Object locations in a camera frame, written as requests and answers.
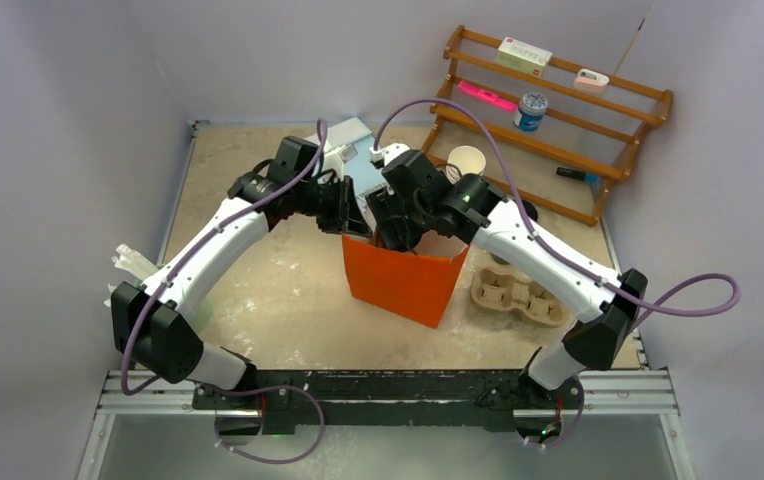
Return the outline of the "orange paper bag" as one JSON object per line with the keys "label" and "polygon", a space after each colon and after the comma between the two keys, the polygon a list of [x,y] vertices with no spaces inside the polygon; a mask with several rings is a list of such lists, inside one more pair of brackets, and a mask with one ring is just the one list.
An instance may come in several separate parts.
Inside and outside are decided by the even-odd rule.
{"label": "orange paper bag", "polygon": [[344,270],[355,299],[436,328],[469,246],[422,228],[414,214],[397,204],[376,218],[370,238],[343,234]]}

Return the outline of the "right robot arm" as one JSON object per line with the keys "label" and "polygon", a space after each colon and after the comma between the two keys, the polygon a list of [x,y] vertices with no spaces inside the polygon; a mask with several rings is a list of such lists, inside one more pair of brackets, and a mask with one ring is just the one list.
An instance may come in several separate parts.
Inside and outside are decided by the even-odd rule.
{"label": "right robot arm", "polygon": [[527,404],[542,407],[569,378],[611,368],[636,314],[619,295],[645,289],[640,272],[619,273],[580,254],[478,174],[451,182],[423,152],[402,144],[370,155],[384,182],[364,197],[384,246],[408,251],[428,231],[455,237],[509,262],[572,313],[571,330],[525,368],[519,392]]}

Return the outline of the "black paper cup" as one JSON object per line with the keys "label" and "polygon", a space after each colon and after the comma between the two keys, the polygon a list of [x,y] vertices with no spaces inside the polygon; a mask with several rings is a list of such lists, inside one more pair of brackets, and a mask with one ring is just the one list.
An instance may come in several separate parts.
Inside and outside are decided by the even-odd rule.
{"label": "black paper cup", "polygon": [[493,259],[493,260],[494,260],[496,263],[498,263],[498,264],[500,264],[500,265],[509,265],[509,262],[508,262],[507,260],[505,260],[504,258],[502,258],[501,256],[499,256],[499,255],[496,255],[496,254],[493,254],[493,253],[491,253],[491,254],[490,254],[490,256],[491,256],[491,258],[492,258],[492,259]]}

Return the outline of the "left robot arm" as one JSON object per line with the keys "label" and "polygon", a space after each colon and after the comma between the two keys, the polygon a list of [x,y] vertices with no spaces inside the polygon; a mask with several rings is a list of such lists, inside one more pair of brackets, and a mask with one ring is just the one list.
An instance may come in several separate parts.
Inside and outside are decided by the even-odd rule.
{"label": "left robot arm", "polygon": [[273,158],[233,182],[217,212],[175,257],[140,284],[122,282],[113,290],[113,335],[123,367],[138,363],[169,383],[207,384],[233,409],[250,405],[254,363],[202,340],[192,319],[235,261],[293,215],[314,218],[323,233],[371,233],[353,179],[326,165],[320,145],[283,138]]}

